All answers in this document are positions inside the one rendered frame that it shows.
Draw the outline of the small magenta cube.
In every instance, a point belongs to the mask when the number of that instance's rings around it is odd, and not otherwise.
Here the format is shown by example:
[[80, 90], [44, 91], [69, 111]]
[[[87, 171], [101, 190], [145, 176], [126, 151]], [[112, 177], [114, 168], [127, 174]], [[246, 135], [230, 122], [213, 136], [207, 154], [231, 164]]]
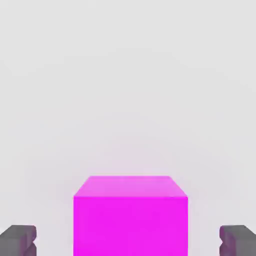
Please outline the small magenta cube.
[[169, 176], [90, 176], [73, 197], [73, 256], [188, 256], [188, 196]]

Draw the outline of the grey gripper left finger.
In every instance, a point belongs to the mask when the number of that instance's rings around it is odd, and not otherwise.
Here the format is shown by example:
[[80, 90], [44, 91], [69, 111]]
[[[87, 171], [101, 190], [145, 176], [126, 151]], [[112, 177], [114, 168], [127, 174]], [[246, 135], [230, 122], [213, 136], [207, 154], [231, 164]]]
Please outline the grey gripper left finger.
[[34, 225], [11, 225], [0, 234], [0, 256], [37, 256]]

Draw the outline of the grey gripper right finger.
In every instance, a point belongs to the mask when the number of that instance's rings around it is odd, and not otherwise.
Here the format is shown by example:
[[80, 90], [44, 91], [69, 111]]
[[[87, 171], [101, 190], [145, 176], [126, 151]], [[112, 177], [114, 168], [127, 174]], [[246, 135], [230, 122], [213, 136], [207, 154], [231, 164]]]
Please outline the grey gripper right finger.
[[219, 256], [256, 256], [256, 234], [245, 225], [222, 225]]

